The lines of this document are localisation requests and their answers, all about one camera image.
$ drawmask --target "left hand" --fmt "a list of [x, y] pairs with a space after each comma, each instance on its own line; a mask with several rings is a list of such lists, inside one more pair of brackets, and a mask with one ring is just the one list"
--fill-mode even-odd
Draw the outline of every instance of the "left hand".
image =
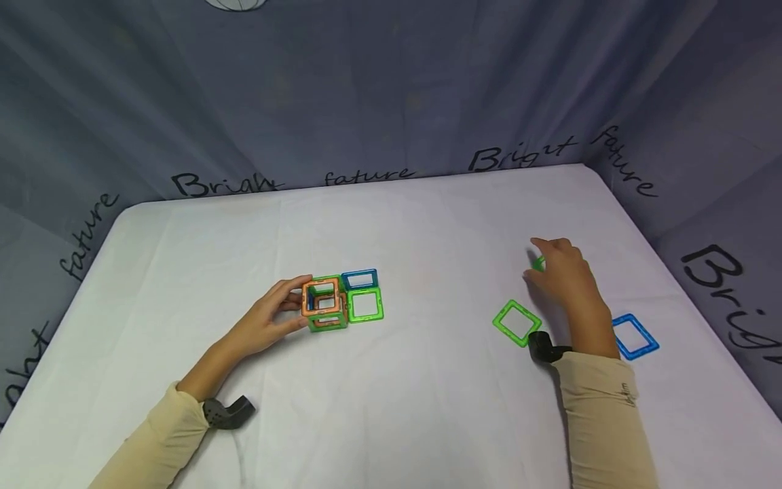
[[294, 279], [280, 280], [231, 328], [221, 341], [240, 357], [266, 350], [277, 341], [307, 325], [307, 319], [298, 316], [276, 323], [274, 316], [280, 311], [301, 309], [301, 293], [293, 290], [312, 280], [312, 275], [300, 275]]

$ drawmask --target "beige sleeve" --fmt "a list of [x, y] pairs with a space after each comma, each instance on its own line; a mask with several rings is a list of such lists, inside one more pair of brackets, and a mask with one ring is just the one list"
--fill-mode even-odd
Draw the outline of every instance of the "beige sleeve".
[[165, 489], [187, 465], [209, 429], [201, 404], [172, 384], [120, 446], [90, 489]]
[[630, 366], [568, 352], [554, 367], [568, 415], [573, 489], [656, 489]]

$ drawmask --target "fabric backdrop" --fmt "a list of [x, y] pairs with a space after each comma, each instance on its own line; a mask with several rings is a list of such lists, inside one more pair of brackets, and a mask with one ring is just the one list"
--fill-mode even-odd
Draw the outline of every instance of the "fabric backdrop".
[[0, 3], [0, 421], [131, 205], [575, 162], [782, 415], [778, 3]]

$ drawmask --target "table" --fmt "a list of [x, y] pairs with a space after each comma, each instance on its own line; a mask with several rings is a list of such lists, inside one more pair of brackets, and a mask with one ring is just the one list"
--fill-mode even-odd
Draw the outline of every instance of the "table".
[[278, 279], [377, 268], [385, 318], [304, 329], [221, 391], [259, 408], [212, 432], [179, 487], [568, 487], [549, 369], [492, 325], [530, 236], [569, 237], [632, 362], [662, 487], [769, 487], [782, 424], [603, 182], [581, 166], [144, 203], [119, 216], [0, 435], [9, 487], [86, 487], [166, 387]]

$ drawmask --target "blue magnetic tile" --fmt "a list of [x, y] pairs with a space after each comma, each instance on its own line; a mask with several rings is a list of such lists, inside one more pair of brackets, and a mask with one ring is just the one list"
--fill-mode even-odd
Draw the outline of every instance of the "blue magnetic tile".
[[[350, 280], [348, 280], [348, 278], [355, 277], [357, 275], [370, 275], [372, 277], [372, 282], [365, 283], [360, 286], [351, 286]], [[345, 284], [345, 290], [368, 289], [370, 287], [378, 286], [378, 271], [375, 268], [369, 268], [368, 270], [346, 271], [342, 274], [342, 277], [343, 283]]]
[[624, 324], [626, 322], [629, 322], [633, 325], [633, 327], [640, 333], [641, 336], [644, 337], [644, 339], [647, 342], [647, 345], [645, 347], [641, 347], [638, 350], [635, 351], [629, 351], [627, 347], [622, 343], [622, 341], [617, 337], [616, 338], [616, 345], [619, 347], [619, 351], [622, 352], [622, 356], [626, 358], [627, 360], [635, 360], [638, 357], [642, 357], [647, 353], [651, 353], [652, 351], [655, 351], [660, 348], [659, 343], [657, 343], [657, 340], [652, 337], [651, 334], [644, 328], [644, 325], [642, 325], [638, 319], [636, 319], [635, 315], [632, 314], [625, 314], [623, 316], [619, 316], [618, 318], [614, 319], [613, 324], [614, 327]]

